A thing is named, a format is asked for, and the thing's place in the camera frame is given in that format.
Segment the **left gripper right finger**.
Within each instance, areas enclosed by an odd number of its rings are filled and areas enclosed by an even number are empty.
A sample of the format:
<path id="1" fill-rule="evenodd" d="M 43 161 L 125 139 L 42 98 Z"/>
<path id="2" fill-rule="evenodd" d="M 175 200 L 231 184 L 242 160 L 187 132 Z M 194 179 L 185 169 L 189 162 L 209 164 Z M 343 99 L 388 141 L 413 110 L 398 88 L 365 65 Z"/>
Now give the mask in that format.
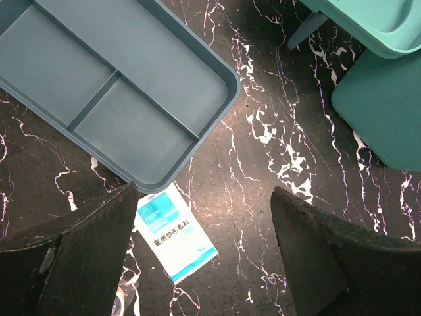
<path id="1" fill-rule="evenodd" d="M 272 222 L 297 315 L 419 315 L 420 244 L 341 219 L 281 187 Z"/>

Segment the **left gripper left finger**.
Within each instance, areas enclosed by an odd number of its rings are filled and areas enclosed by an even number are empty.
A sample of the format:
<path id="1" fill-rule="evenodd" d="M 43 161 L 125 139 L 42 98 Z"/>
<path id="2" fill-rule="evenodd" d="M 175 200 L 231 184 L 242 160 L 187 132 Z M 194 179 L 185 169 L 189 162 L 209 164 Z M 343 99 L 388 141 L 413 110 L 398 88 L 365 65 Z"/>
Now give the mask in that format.
<path id="1" fill-rule="evenodd" d="M 2 315 L 111 315 L 137 207 L 125 184 L 1 240 Z"/>

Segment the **small clear bag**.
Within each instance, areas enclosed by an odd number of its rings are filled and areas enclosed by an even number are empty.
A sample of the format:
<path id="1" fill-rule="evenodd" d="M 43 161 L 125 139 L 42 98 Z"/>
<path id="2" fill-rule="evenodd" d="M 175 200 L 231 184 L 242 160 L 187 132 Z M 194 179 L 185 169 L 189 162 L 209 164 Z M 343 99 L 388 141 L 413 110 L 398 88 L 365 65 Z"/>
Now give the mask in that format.
<path id="1" fill-rule="evenodd" d="M 116 297 L 114 299 L 111 316 L 123 316 L 128 306 L 137 296 L 139 282 L 130 279 L 121 278 L 118 284 Z"/>

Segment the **teal white wipe packet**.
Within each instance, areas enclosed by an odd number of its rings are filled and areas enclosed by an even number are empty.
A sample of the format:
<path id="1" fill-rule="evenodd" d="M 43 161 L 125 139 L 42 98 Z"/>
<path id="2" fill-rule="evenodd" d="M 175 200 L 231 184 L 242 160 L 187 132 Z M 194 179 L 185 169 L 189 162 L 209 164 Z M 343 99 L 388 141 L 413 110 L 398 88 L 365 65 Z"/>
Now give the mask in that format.
<path id="1" fill-rule="evenodd" d="M 142 235 L 174 285 L 218 255 L 174 184 L 139 199 L 134 229 Z"/>

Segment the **green medicine box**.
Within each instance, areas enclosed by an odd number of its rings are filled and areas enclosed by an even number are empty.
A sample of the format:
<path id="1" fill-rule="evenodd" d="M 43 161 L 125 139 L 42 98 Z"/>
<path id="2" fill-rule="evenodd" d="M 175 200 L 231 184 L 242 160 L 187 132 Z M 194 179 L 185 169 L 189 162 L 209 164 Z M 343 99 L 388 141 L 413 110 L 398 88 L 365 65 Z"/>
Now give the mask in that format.
<path id="1" fill-rule="evenodd" d="M 294 49 L 328 19 L 365 46 L 332 92 L 342 119 L 386 166 L 420 171 L 420 2 L 304 1 Z"/>

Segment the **blue divided tray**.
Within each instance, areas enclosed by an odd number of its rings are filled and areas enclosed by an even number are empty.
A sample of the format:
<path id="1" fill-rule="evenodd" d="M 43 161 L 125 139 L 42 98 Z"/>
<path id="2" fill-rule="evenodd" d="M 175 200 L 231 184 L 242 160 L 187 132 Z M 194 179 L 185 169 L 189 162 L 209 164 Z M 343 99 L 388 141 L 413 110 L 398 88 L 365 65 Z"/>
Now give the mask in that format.
<path id="1" fill-rule="evenodd" d="M 1 87 L 140 192 L 157 193 L 241 83 L 161 1 L 2 1 Z"/>

